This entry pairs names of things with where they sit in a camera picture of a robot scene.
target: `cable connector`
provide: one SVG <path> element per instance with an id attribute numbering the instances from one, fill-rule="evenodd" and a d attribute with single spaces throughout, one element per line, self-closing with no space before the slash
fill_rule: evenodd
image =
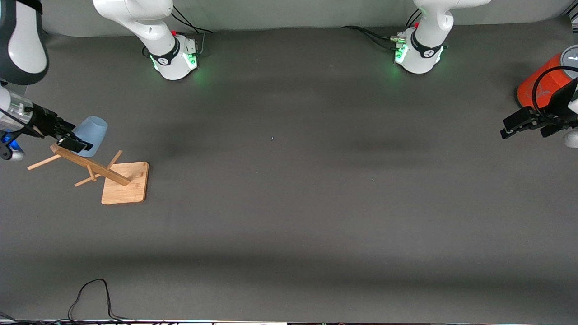
<path id="1" fill-rule="evenodd" d="M 405 36 L 390 36 L 390 41 L 405 44 Z"/>

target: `wooden base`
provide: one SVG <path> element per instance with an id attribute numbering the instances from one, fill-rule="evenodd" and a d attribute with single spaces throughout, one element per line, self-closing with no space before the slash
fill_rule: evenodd
<path id="1" fill-rule="evenodd" d="M 123 204 L 143 202 L 146 196 L 146 186 L 149 179 L 149 163 L 128 162 L 114 164 L 112 171 L 130 179 L 131 182 L 122 186 L 111 179 L 105 179 L 105 188 L 102 190 L 102 204 Z"/>

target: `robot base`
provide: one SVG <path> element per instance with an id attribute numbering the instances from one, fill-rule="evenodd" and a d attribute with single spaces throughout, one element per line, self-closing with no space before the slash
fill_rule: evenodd
<path id="1" fill-rule="evenodd" d="M 403 32 L 399 32 L 398 36 L 404 36 L 409 40 L 415 30 L 414 27 L 410 27 Z M 411 42 L 406 42 L 400 49 L 398 49 L 395 56 L 395 63 L 401 65 L 411 73 L 422 74 L 429 72 L 434 65 L 439 62 L 442 52 L 443 47 L 431 58 L 423 58 L 421 57 L 421 53 L 413 47 Z"/>
<path id="2" fill-rule="evenodd" d="M 179 41 L 180 49 L 177 56 L 169 65 L 157 64 L 154 59 L 154 68 L 168 80 L 179 80 L 186 77 L 189 72 L 197 68 L 197 46 L 194 39 L 188 39 L 183 35 L 175 37 Z"/>

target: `white wall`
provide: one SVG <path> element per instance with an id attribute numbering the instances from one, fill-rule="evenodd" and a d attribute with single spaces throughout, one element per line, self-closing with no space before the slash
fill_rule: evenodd
<path id="1" fill-rule="evenodd" d="M 43 25 L 49 33 L 70 36 L 129 35 L 102 18 L 92 0 L 43 0 Z M 458 24 L 524 23 L 558 16 L 572 0 L 493 0 L 474 9 L 455 10 Z M 411 0 L 175 0 L 175 6 L 199 27 L 270 29 L 403 25 L 415 10 Z M 173 18 L 171 29 L 184 31 Z"/>

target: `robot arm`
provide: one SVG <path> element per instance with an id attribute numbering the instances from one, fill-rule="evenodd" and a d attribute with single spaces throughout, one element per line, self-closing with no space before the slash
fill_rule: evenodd
<path id="1" fill-rule="evenodd" d="M 173 36 L 162 21 L 173 11 L 172 0 L 92 0 L 107 19 L 133 32 L 151 53 L 154 67 L 168 80 L 182 79 L 197 67 L 195 41 Z"/>
<path id="2" fill-rule="evenodd" d="M 409 42 L 401 46 L 395 62 L 412 73 L 429 72 L 439 62 L 443 42 L 454 26 L 452 9 L 473 8 L 491 0 L 413 0 L 423 16 L 419 27 L 398 33 Z"/>
<path id="3" fill-rule="evenodd" d="M 558 66 L 544 71 L 534 82 L 532 89 L 532 106 L 523 107 L 504 119 L 504 129 L 501 131 L 502 139 L 508 139 L 512 135 L 525 130 L 540 129 L 542 137 L 547 138 L 556 132 L 567 130 L 568 128 L 578 128 L 578 99 L 576 98 L 578 79 L 572 79 L 569 83 L 556 90 L 546 106 L 538 106 L 536 95 L 539 82 L 549 72 L 563 69 L 578 72 L 577 68 L 566 66 Z M 575 133 L 566 135 L 566 145 L 569 147 L 578 147 L 576 136 L 572 134 Z"/>
<path id="4" fill-rule="evenodd" d="M 33 84 L 48 71 L 41 15 L 38 0 L 0 0 L 0 76 L 7 82 Z"/>
<path id="5" fill-rule="evenodd" d="M 51 136 L 59 146 L 74 152 L 92 148 L 74 135 L 74 124 L 4 88 L 8 82 L 36 83 L 48 71 L 40 15 L 38 0 L 0 0 L 0 77 L 5 80 L 0 86 L 0 157 L 4 160 L 24 158 L 16 143 L 21 134 Z"/>

